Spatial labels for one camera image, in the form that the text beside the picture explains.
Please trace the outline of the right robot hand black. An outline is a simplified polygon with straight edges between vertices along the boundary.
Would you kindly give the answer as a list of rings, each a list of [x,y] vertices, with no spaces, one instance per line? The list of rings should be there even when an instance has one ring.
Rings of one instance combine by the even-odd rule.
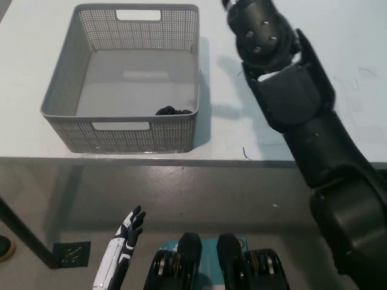
[[[223,1],[244,65],[257,75],[284,69],[301,52],[296,33],[273,1]]]

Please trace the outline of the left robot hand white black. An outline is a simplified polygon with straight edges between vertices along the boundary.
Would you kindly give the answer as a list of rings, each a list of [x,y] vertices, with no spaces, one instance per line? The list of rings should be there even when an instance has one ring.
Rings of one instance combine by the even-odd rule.
[[[146,213],[136,206],[109,241],[93,283],[93,289],[120,289],[130,266]]]

